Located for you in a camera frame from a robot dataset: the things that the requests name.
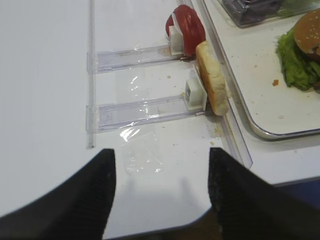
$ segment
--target white surface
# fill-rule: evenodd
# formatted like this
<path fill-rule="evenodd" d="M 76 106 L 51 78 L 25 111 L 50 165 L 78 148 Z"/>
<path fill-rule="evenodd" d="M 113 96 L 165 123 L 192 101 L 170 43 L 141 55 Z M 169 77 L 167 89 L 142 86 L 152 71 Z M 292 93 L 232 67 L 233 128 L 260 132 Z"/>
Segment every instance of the white surface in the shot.
<path fill-rule="evenodd" d="M 205 2 L 212 15 L 220 14 L 211 0 L 205 0 Z M 216 26 L 224 24 L 223 21 L 224 19 L 218 18 L 214 24 Z M 229 101 L 244 137 L 245 145 L 251 155 L 253 165 L 250 170 L 253 173 L 270 184 L 320 176 L 320 135 L 281 141 L 265 141 L 258 138 L 251 130 L 237 95 L 230 96 Z"/>
<path fill-rule="evenodd" d="M 217 0 L 211 17 L 253 123 L 260 132 L 286 135 L 320 129 L 320 94 L 287 87 L 279 57 L 278 37 L 301 16 L 246 29 L 238 28 Z"/>
<path fill-rule="evenodd" d="M 154 125 L 164 171 L 149 177 L 125 172 L 119 131 L 98 134 L 96 148 L 86 150 L 87 26 L 86 0 L 0 1 L 0 216 L 54 189 L 102 148 L 115 148 L 117 188 L 107 237 L 195 221 L 210 206 L 209 148 L 221 146 L 209 134 L 215 123 L 193 117 Z M 185 78 L 178 85 L 170 69 L 154 72 L 164 79 L 159 86 L 183 90 Z"/>
<path fill-rule="evenodd" d="M 121 51 L 167 45 L 165 25 L 176 7 L 176 0 L 96 0 L 95 50 Z"/>

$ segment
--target hamburger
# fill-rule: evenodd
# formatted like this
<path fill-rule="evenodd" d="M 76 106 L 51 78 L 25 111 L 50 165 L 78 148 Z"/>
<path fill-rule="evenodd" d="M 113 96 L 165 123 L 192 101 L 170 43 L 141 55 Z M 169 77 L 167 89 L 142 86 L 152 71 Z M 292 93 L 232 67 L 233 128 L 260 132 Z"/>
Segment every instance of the hamburger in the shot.
<path fill-rule="evenodd" d="M 278 40 L 285 81 L 306 91 L 320 84 L 320 9 L 304 15 Z"/>

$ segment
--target bun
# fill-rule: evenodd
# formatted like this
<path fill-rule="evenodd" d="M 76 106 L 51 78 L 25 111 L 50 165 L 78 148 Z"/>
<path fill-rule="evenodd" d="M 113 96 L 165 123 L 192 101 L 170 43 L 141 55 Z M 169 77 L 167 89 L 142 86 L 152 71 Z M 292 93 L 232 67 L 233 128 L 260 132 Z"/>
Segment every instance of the bun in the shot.
<path fill-rule="evenodd" d="M 195 54 L 199 73 L 213 112 L 218 116 L 223 116 L 229 109 L 226 82 L 220 65 L 215 60 L 214 50 L 208 41 L 203 41 L 196 47 Z"/>
<path fill-rule="evenodd" d="M 320 56 L 320 9 L 304 15 L 294 26 L 293 35 L 305 54 Z"/>

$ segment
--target tomato slice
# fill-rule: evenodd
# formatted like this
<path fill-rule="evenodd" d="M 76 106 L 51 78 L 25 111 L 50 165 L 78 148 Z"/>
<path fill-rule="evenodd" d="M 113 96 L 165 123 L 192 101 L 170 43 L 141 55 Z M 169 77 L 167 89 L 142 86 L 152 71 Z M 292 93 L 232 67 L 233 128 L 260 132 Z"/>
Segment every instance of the tomato slice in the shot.
<path fill-rule="evenodd" d="M 198 44 L 206 40 L 205 28 L 201 23 L 197 12 L 187 5 L 179 5 L 173 13 L 183 35 L 183 50 L 184 55 L 192 56 L 196 54 Z M 168 18 L 165 24 L 166 34 L 169 36 L 169 26 L 173 26 L 174 21 L 172 16 Z"/>

